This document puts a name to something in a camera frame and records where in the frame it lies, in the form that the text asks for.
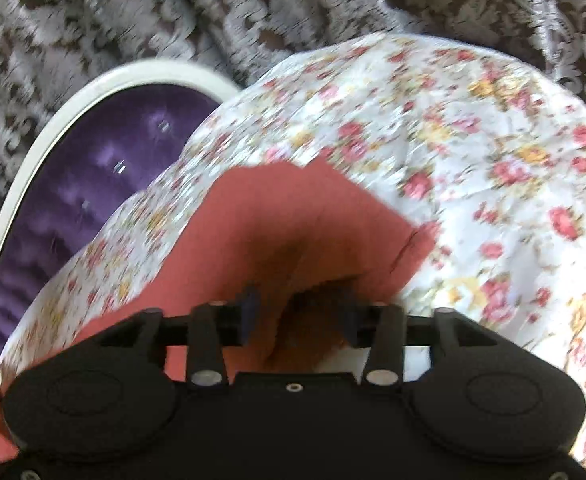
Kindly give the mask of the rust red pants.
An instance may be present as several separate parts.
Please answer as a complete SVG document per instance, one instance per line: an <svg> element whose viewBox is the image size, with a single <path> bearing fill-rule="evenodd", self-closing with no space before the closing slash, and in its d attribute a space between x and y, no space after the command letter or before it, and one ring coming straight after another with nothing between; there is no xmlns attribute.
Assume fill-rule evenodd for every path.
<svg viewBox="0 0 586 480"><path fill-rule="evenodd" d="M19 452L5 404L31 432L42 426L39 404L62 408L57 436L83 450L125 448L159 432L187 359L184 348L164 346L162 325L214 300L249 300L255 321L249 339L223 356L231 370L311 370L343 339L328 288L392 298L434 244L427 226L401 218L321 160L225 172L137 298L43 350L0 387L0 463Z"/></svg>

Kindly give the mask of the floral white bedsheet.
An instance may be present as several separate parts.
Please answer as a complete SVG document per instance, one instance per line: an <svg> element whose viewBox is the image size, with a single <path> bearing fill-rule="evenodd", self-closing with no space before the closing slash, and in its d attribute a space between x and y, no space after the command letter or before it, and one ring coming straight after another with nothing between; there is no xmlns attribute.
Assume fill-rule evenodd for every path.
<svg viewBox="0 0 586 480"><path fill-rule="evenodd" d="M586 107L514 58L409 35L294 55L216 110L37 286L0 388L138 298L218 177L316 157L435 235L395 294L411 313L456 309L586 395ZM573 453L586 467L586 421Z"/></svg>

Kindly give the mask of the purple tufted white-framed headboard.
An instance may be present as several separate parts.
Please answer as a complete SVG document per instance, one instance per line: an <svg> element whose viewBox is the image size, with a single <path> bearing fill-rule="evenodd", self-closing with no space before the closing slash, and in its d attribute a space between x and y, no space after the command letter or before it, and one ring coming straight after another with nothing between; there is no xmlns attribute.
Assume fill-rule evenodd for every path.
<svg viewBox="0 0 586 480"><path fill-rule="evenodd" d="M40 289L238 91L215 70L158 58L109 70L54 113L0 208L0 355Z"/></svg>

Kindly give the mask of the grey damask curtain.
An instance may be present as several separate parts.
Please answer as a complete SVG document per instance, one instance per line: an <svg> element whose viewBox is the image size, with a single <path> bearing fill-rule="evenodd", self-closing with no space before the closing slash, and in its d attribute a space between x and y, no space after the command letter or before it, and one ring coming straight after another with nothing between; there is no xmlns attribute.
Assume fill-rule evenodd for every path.
<svg viewBox="0 0 586 480"><path fill-rule="evenodd" d="M491 47L586 102L586 0L0 0L0 207L45 122L115 66L186 58L251 84L370 32Z"/></svg>

